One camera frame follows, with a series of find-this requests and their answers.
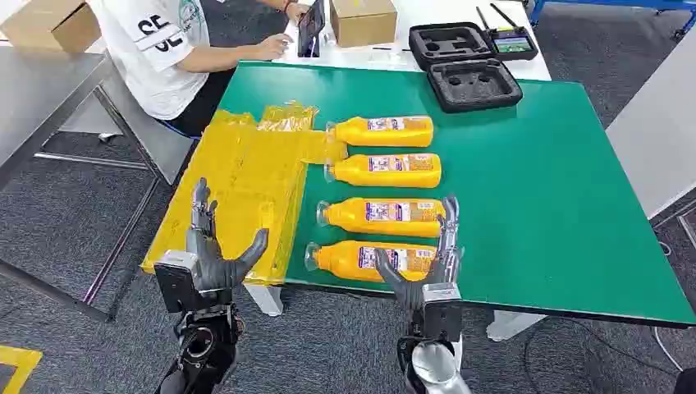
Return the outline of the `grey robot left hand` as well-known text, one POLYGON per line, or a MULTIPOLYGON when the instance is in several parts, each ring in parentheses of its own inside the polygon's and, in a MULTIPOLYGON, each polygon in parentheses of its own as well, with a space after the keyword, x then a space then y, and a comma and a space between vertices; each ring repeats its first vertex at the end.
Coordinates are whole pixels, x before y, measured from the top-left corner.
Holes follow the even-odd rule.
POLYGON ((237 258, 224 259, 216 234, 215 209, 209 202, 211 190, 202 177, 192 194, 191 225, 186 234, 186 250, 198 257, 200 291, 231 289, 239 286, 268 248, 269 230, 259 229, 251 245, 237 258))

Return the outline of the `person's left hand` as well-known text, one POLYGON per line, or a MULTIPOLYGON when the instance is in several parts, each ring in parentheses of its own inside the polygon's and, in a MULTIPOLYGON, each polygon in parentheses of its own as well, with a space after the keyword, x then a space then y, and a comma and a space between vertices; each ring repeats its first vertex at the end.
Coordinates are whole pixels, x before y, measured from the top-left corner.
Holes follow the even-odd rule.
POLYGON ((287 1, 284 6, 284 12, 288 16, 289 20, 296 25, 299 24, 300 19, 309 11, 310 6, 296 1, 287 1))

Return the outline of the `person's right hand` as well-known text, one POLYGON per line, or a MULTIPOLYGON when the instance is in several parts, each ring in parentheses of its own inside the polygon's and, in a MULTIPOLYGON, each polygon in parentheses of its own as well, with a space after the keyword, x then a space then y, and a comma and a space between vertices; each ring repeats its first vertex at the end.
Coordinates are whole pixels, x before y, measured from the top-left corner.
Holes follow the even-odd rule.
POLYGON ((274 34, 254 46, 254 59, 260 61, 276 60, 286 52, 289 44, 294 42, 287 34, 274 34))

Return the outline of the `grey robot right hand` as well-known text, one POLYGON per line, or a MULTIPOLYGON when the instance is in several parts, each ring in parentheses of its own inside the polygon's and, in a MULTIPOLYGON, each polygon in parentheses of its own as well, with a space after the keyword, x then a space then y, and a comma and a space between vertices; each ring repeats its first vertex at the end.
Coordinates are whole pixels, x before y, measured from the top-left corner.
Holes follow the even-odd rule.
POLYGON ((394 269, 387 252, 381 248, 375 249, 378 273, 391 286, 396 298, 409 310, 418 310, 424 306, 424 289, 427 285, 451 283, 455 286, 458 281, 460 263, 464 256, 464 249, 457 246, 460 205, 454 195, 448 195, 442 203, 445 216, 437 217, 440 225, 437 252, 424 279, 415 282, 406 280, 394 269))

